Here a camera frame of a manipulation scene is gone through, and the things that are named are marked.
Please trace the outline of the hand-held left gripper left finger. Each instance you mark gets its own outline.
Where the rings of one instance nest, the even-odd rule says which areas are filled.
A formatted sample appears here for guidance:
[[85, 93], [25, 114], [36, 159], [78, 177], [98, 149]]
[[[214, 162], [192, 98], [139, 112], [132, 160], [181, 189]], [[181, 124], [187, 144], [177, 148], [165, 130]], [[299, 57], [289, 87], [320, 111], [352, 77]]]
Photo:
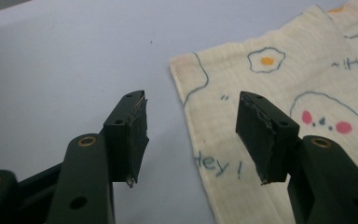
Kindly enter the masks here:
[[144, 91], [125, 94], [103, 124], [112, 182], [138, 181], [149, 142]]

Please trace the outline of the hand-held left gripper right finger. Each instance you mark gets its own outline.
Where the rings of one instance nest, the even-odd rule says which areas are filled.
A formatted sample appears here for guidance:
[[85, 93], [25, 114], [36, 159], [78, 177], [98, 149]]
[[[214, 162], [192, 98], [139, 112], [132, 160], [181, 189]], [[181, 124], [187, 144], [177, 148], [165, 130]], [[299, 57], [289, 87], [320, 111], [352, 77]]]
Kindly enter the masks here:
[[240, 93], [236, 133], [245, 145], [263, 185], [284, 182], [286, 152], [293, 148], [299, 125], [267, 98]]

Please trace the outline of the cream cloth with egg print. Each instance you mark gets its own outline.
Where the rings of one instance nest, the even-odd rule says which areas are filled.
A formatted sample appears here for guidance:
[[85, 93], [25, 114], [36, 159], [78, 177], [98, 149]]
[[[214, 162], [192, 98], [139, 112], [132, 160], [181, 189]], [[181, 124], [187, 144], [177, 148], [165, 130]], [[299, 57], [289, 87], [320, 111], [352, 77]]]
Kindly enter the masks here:
[[358, 0], [174, 58], [171, 71], [215, 224], [295, 223], [286, 185], [261, 184], [235, 132], [242, 91], [269, 99], [301, 136], [337, 142], [358, 166]]

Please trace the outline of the light grey table mat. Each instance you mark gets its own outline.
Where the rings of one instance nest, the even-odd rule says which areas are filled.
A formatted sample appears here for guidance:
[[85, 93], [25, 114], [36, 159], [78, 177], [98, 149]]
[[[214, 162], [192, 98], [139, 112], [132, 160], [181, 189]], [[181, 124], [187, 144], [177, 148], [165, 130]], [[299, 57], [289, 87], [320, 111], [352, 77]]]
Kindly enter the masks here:
[[138, 183], [114, 186], [117, 224], [214, 224], [193, 159], [173, 57], [282, 27], [346, 0], [32, 0], [0, 11], [0, 169], [61, 162], [142, 90], [149, 144]]

